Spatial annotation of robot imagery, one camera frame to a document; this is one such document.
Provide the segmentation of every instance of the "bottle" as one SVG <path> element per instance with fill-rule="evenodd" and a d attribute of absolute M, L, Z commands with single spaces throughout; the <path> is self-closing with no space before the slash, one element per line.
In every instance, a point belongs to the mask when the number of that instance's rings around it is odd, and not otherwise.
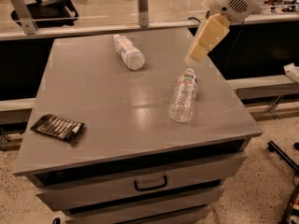
<path fill-rule="evenodd" d="M 142 52 L 127 36 L 114 35 L 113 40 L 116 52 L 118 52 L 129 69 L 138 70 L 143 66 L 145 58 Z"/>
<path fill-rule="evenodd" d="M 177 86 L 169 106 L 169 116 L 177 122 L 188 122 L 193 115 L 197 79 L 193 69 L 189 68 L 178 78 Z"/>

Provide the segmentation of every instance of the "drawer handle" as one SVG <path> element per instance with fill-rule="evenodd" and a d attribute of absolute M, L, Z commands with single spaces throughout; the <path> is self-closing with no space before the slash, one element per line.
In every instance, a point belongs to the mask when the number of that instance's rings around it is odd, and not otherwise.
<path fill-rule="evenodd" d="M 149 188 L 143 188 L 143 189 L 138 187 L 137 181 L 134 181 L 134 187 L 137 191 L 148 191 L 148 190 L 161 189 L 161 188 L 164 188 L 164 187 L 167 186 L 167 176 L 164 175 L 163 179 L 164 179 L 164 183 L 162 185 L 158 185 L 158 186 L 155 186 L 155 187 L 149 187 Z"/>

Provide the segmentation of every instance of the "office chair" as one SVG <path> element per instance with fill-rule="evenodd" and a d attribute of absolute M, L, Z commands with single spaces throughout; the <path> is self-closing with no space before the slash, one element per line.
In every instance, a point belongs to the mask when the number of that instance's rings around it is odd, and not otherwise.
<path fill-rule="evenodd" d="M 74 21 L 78 19 L 78 13 L 71 0 L 36 0 L 35 3 L 26 6 L 39 28 L 73 26 Z M 15 10 L 11 13 L 11 18 L 21 25 Z"/>

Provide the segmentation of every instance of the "drawer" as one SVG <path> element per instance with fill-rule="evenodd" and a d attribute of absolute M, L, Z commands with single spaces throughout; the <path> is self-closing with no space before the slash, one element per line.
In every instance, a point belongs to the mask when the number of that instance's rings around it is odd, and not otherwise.
<path fill-rule="evenodd" d="M 154 217 L 141 218 L 119 224 L 182 224 L 206 218 L 210 208 L 208 205 L 184 209 L 177 212 L 161 214 Z"/>
<path fill-rule="evenodd" d="M 112 224 L 126 221 L 138 221 L 140 218 L 149 218 L 157 215 L 177 212 L 216 202 L 224 192 L 222 185 L 205 188 L 160 193 L 150 195 L 146 199 L 131 200 L 127 203 L 99 204 L 90 208 L 78 208 L 68 216 L 68 224 Z"/>
<path fill-rule="evenodd" d="M 41 189 L 37 194 L 52 211 L 68 210 L 156 191 L 177 189 L 233 176 L 245 160 L 245 153 L 172 163 L 127 173 L 127 177 L 95 179 L 90 185 Z"/>

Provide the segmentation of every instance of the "speckled floor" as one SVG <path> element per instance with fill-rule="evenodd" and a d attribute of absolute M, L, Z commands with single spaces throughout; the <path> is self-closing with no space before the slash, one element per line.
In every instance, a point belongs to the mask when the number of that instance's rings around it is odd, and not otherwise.
<path fill-rule="evenodd" d="M 263 134 L 250 141 L 245 150 L 248 158 L 236 175 L 224 182 L 226 190 L 211 205 L 207 218 L 193 224 L 277 224 L 283 216 L 294 189 L 294 171 L 268 151 L 267 143 L 273 140 L 299 163 L 299 151 L 292 146 L 299 141 L 299 103 L 279 105 L 280 119 L 273 119 L 265 105 L 248 109 Z M 12 174 L 20 145 L 21 140 L 10 142 L 7 151 L 0 154 L 0 223 L 50 224 L 64 215 L 52 213 L 35 197 L 36 189 L 25 177 Z"/>

